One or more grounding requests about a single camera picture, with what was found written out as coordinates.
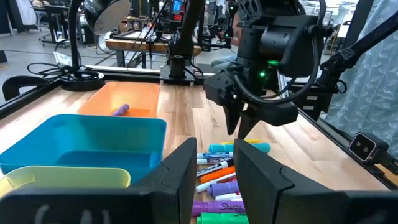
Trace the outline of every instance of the yellow plastic bin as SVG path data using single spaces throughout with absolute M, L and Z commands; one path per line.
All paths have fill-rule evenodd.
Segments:
M 109 116 L 128 104 L 130 109 L 124 116 L 156 118 L 159 91 L 158 84 L 109 82 L 81 106 L 78 114 Z
M 26 187 L 126 188 L 130 174 L 118 168 L 25 166 L 0 180 L 0 197 Z

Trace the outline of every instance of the wooden tabletop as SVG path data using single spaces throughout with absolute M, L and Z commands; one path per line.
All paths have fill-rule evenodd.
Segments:
M 49 117 L 76 113 L 94 93 L 70 92 L 58 87 L 0 120 L 0 152 Z M 237 132 L 227 135 L 222 107 L 206 99 L 202 86 L 161 86 L 158 117 L 167 122 L 164 158 L 188 137 L 196 137 L 198 152 L 206 152 L 210 144 L 232 141 L 237 136 Z M 387 190 L 301 116 L 296 122 L 280 127 L 260 122 L 248 139 L 269 142 L 270 156 L 331 189 Z M 203 192 L 195 194 L 195 200 L 212 198 Z
M 134 40 L 116 40 L 116 39 L 109 39 L 105 41 L 106 46 L 111 50 L 136 50 L 138 52 L 148 52 L 149 51 L 149 44 L 143 42 L 140 44 L 141 41 L 134 41 Z M 153 53 L 166 53 L 167 52 L 167 44 L 162 43 L 153 43 L 152 51 Z M 196 57 L 200 54 L 201 48 L 199 46 L 193 46 L 193 56 Z

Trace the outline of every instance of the purple highlighter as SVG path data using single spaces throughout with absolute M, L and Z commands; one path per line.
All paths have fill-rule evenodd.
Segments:
M 223 194 L 239 192 L 238 182 L 231 181 L 227 183 L 210 184 L 210 187 L 207 189 L 207 192 L 213 197 Z
M 117 109 L 115 112 L 113 112 L 112 116 L 123 116 L 127 110 L 130 109 L 130 106 L 125 103 L 119 109 Z
M 202 212 L 210 213 L 245 213 L 243 202 L 193 202 L 192 216 L 197 217 Z

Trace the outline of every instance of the blue cloth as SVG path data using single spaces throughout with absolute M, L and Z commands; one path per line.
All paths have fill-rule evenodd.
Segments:
M 390 18 L 398 0 L 375 0 L 373 6 L 359 38 Z M 373 133 L 398 158 L 398 32 L 368 50 L 341 79 L 348 91 L 333 96 L 326 122 L 350 136 Z
M 225 69 L 231 62 L 236 60 L 236 54 L 232 54 L 218 60 L 214 60 L 211 62 L 211 68 L 214 73 L 220 72 L 222 69 Z

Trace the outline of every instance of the green highlighter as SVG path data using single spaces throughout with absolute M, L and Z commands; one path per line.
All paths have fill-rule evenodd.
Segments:
M 197 217 L 197 224 L 249 224 L 244 213 L 207 213 Z

